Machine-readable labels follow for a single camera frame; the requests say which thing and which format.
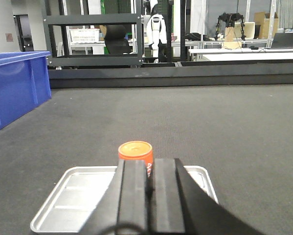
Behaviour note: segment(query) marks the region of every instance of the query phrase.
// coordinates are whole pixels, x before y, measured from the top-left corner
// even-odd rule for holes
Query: white table
[[[250,48],[240,49],[189,49],[193,61],[197,61],[199,55],[210,61],[230,60],[280,60],[293,59],[293,49],[266,49],[251,50]]]

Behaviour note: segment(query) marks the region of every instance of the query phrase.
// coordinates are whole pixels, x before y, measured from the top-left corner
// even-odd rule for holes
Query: laptop
[[[293,33],[276,33],[270,49],[293,49]]]

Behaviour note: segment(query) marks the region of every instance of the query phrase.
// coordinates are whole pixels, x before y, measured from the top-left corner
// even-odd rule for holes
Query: white basket
[[[98,28],[70,29],[72,43],[96,43],[99,41]]]

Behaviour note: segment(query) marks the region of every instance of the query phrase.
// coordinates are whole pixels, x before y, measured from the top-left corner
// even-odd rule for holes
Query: orange can
[[[147,174],[150,175],[153,165],[153,147],[144,141],[130,141],[119,146],[118,155],[124,160],[144,160]]]

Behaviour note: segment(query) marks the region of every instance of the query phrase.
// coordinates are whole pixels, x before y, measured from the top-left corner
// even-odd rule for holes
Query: doorway
[[[28,15],[14,15],[20,51],[34,51]]]

